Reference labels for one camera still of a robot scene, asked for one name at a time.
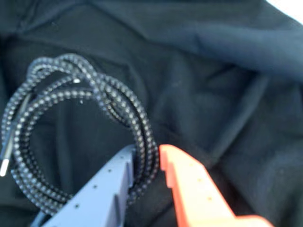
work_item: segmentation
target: blue plastic jaw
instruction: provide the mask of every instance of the blue plastic jaw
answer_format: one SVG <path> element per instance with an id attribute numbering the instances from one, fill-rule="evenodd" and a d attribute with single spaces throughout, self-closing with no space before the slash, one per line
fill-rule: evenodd
<path id="1" fill-rule="evenodd" d="M 119 151 L 43 227 L 122 227 L 134 182 L 133 150 Z"/>

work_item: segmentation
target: wrinkled fabric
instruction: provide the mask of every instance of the wrinkled fabric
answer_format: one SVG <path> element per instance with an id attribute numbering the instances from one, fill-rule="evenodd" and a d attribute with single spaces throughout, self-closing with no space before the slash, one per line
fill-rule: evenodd
<path id="1" fill-rule="evenodd" d="M 262 0 L 3 0 L 0 114 L 31 61 L 66 52 L 128 85 L 158 144 L 201 161 L 236 214 L 303 226 L 302 25 Z M 130 143 L 95 103 L 70 100 L 39 120 L 31 149 L 48 181 L 76 193 Z M 37 212 L 11 175 L 0 179 L 2 227 L 26 226 Z M 176 225 L 159 172 L 125 226 Z"/>

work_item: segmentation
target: cable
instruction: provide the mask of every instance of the cable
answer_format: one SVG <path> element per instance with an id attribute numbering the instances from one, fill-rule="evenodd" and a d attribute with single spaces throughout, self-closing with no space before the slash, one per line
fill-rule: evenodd
<path id="1" fill-rule="evenodd" d="M 37 85 L 59 71 L 66 76 L 32 98 Z M 86 81 L 88 88 L 71 84 Z M 135 183 L 129 190 L 128 205 L 133 204 L 155 178 L 159 168 L 158 147 L 142 104 L 119 80 L 97 73 L 83 57 L 64 54 L 57 58 L 41 57 L 27 70 L 26 81 L 9 100 L 2 119 L 2 165 L 5 175 L 13 154 L 11 173 L 22 192 L 45 214 L 54 215 L 72 195 L 50 185 L 30 150 L 30 136 L 37 120 L 50 107 L 68 99 L 93 99 L 112 120 L 128 127 L 136 144 Z"/>

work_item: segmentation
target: orange clamp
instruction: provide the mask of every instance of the orange clamp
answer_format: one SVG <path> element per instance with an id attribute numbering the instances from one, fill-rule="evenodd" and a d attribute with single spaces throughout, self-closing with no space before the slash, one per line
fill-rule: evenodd
<path id="1" fill-rule="evenodd" d="M 272 227 L 257 215 L 236 217 L 206 168 L 177 147 L 160 146 L 160 165 L 172 189 L 179 227 Z"/>

